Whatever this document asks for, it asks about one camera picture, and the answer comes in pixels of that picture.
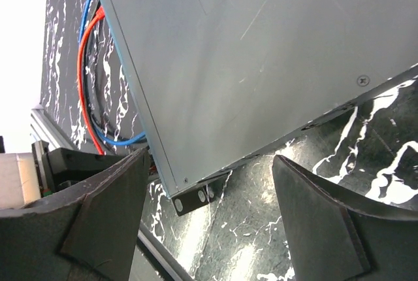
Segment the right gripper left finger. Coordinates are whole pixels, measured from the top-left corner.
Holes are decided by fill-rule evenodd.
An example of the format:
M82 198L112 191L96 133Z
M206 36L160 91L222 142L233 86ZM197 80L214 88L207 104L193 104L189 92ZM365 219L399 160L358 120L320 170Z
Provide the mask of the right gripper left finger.
M1 211L2 280L127 280L150 169L137 150L22 208Z

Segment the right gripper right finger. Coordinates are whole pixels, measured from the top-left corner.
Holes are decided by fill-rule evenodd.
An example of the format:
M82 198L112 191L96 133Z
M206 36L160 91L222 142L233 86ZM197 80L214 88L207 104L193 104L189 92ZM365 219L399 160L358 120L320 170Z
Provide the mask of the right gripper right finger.
M417 212L329 182L278 155L272 174L297 280L416 280Z

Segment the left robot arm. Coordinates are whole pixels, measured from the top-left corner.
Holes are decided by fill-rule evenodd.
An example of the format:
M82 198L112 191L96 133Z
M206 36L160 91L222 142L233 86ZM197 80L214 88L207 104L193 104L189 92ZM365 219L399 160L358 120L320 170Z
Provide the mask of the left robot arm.
M110 156L68 148L49 149L46 141L29 153L7 154L1 143L1 208L18 208L64 190L115 163Z

